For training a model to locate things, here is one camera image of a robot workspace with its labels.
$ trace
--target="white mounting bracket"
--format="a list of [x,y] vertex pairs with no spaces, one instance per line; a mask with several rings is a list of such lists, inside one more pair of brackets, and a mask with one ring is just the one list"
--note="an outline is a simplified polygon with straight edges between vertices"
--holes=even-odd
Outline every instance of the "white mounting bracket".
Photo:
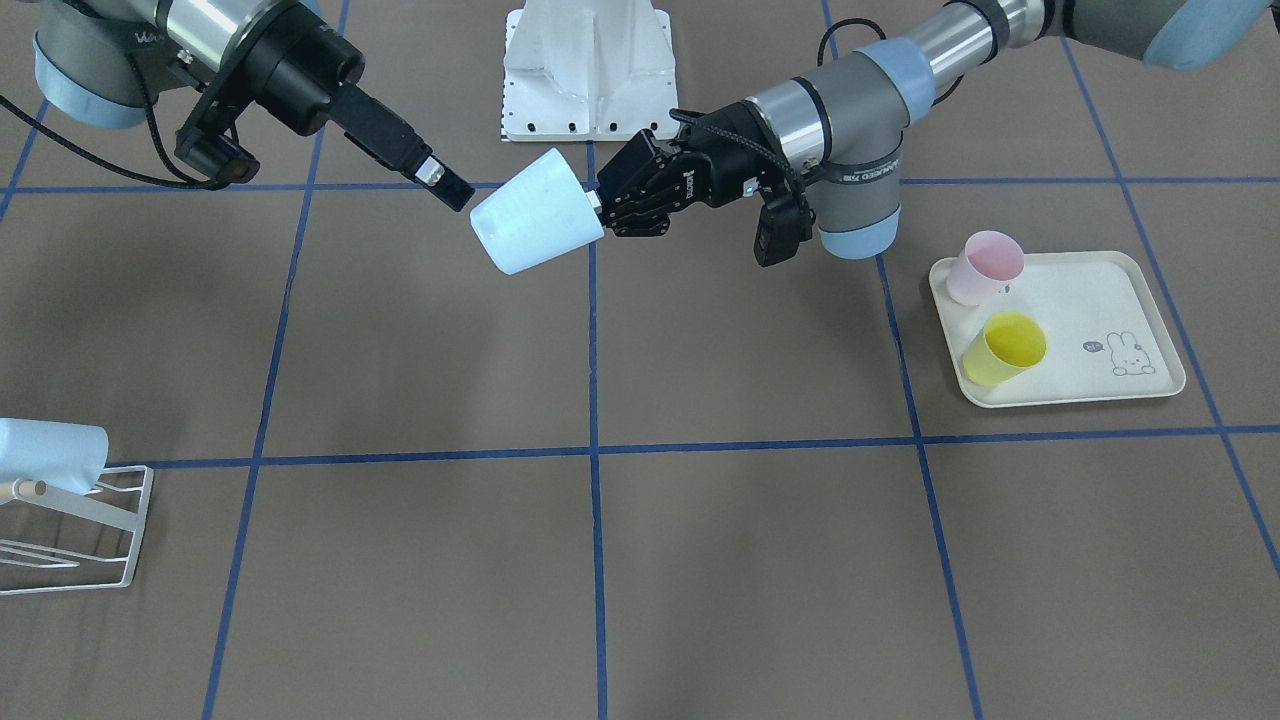
[[680,123],[671,17],[650,0],[527,0],[507,15],[502,138],[669,140]]

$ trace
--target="white cup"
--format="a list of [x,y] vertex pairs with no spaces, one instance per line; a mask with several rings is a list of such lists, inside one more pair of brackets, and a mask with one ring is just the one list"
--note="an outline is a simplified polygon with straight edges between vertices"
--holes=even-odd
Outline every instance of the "white cup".
[[106,468],[106,450],[102,428],[0,418],[0,483],[44,480],[86,495]]
[[947,295],[960,305],[982,305],[1023,274],[1025,264],[1023,249],[1014,238],[996,231],[977,232],[951,264]]
[[577,176],[556,149],[476,205],[471,229],[508,275],[604,237]]

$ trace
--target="tray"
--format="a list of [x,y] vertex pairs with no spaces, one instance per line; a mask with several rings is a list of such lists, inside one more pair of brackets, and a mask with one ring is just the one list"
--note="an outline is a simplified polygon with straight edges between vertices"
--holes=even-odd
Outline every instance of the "tray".
[[[929,288],[960,391],[974,405],[1169,397],[1187,386],[1187,370],[1142,268],[1124,252],[1029,254],[1023,274],[977,307],[947,295],[952,263],[955,258],[933,264]],[[987,318],[1002,310],[1034,318],[1048,338],[1048,352],[1039,365],[988,388],[965,377],[960,359]]]

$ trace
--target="cup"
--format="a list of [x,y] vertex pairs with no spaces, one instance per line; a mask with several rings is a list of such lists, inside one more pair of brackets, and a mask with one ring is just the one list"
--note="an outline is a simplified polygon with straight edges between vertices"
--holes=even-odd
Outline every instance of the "cup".
[[556,149],[476,205],[471,229],[508,275],[604,237],[595,208]]
[[106,468],[106,430],[0,418],[0,483],[44,480],[86,495]]
[[1021,313],[996,313],[965,350],[961,364],[970,380],[996,387],[1030,368],[1048,352],[1039,324]]
[[1027,260],[1018,241],[1002,232],[972,234],[951,264],[947,295],[960,305],[980,305],[1023,273]]

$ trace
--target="light blue joint cap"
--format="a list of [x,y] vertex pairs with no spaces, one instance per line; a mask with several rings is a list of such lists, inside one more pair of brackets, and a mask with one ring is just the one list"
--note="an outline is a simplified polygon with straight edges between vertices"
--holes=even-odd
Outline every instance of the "light blue joint cap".
[[1147,47],[1142,61],[1157,68],[1196,70],[1240,41],[1271,0],[1188,0]]
[[132,128],[147,119],[142,108],[113,102],[63,74],[40,49],[35,35],[31,36],[31,45],[36,49],[36,85],[59,110],[84,124],[104,129]]
[[893,245],[893,238],[897,237],[897,220],[901,217],[902,206],[899,205],[892,215],[865,228],[849,232],[827,232],[819,228],[822,246],[836,258],[845,260],[874,258]]
[[893,81],[906,111],[911,115],[909,124],[914,126],[933,108],[937,86],[933,83],[933,68],[920,46],[905,37],[891,37],[860,47],[858,53],[867,55],[879,65],[888,79]]

